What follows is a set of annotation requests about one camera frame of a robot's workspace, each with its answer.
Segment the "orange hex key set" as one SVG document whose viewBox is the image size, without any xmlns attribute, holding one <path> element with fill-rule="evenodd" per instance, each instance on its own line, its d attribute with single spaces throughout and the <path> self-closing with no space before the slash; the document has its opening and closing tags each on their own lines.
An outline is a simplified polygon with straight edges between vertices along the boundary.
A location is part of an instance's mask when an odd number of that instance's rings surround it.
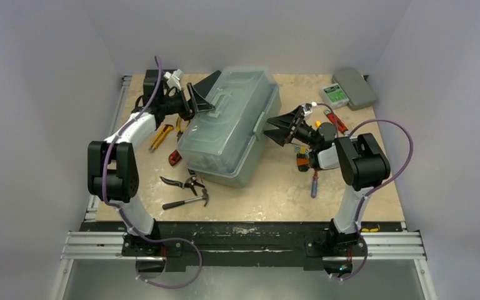
<svg viewBox="0 0 480 300">
<path fill-rule="evenodd" d="M 304 146 L 295 147 L 296 165 L 299 172 L 307 172 L 309 170 L 309 154 Z"/>
</svg>

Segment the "translucent green tool box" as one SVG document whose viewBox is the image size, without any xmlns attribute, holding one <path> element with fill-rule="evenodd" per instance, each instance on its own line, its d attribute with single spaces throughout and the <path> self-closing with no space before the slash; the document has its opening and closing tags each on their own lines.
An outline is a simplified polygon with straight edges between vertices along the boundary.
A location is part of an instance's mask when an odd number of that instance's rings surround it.
<svg viewBox="0 0 480 300">
<path fill-rule="evenodd" d="M 225 68 L 177 143 L 188 169 L 205 181 L 246 187 L 266 147 L 267 118 L 279 114 L 279 84 L 268 68 Z"/>
</svg>

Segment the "red black utility knife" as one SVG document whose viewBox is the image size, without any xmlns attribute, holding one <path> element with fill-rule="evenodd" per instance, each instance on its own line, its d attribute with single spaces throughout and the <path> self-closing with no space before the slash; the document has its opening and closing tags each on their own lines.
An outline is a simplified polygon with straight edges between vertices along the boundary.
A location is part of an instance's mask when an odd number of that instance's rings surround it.
<svg viewBox="0 0 480 300">
<path fill-rule="evenodd" d="M 169 156 L 168 156 L 168 163 L 170 166 L 174 167 L 176 166 L 180 161 L 182 160 L 182 156 L 178 152 L 178 150 L 174 150 Z"/>
</svg>

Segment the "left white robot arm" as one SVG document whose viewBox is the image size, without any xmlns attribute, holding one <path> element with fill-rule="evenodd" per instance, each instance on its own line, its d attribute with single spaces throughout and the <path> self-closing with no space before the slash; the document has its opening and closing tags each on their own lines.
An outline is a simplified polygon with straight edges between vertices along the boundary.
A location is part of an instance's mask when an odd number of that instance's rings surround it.
<svg viewBox="0 0 480 300">
<path fill-rule="evenodd" d="M 114 208 L 121 216 L 126 231 L 137 238 L 137 248 L 147 256 L 161 249 L 156 220 L 138 198 L 139 172 L 135 150 L 162 124 L 166 116 L 178 115 L 191 120 L 209 105 L 206 96 L 211 84 L 207 79 L 181 87 L 161 74 L 144 81 L 127 121 L 102 141 L 87 147 L 87 188 L 91 195 Z"/>
</svg>

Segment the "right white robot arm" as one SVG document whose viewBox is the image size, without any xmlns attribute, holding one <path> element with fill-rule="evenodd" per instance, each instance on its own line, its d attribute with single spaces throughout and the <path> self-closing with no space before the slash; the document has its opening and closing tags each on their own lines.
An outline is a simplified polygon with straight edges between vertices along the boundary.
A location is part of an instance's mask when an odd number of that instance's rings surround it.
<svg viewBox="0 0 480 300">
<path fill-rule="evenodd" d="M 339 169 L 346 184 L 339 210 L 330 221 L 323 246 L 341 254 L 359 241 L 359 232 L 368 197 L 391 173 L 390 163 L 372 134 L 352 137 L 348 128 L 326 108 L 326 122 L 307 124 L 313 104 L 267 119 L 272 129 L 264 135 L 280 146 L 298 140 L 307 146 L 307 166 L 316 172 Z"/>
</svg>

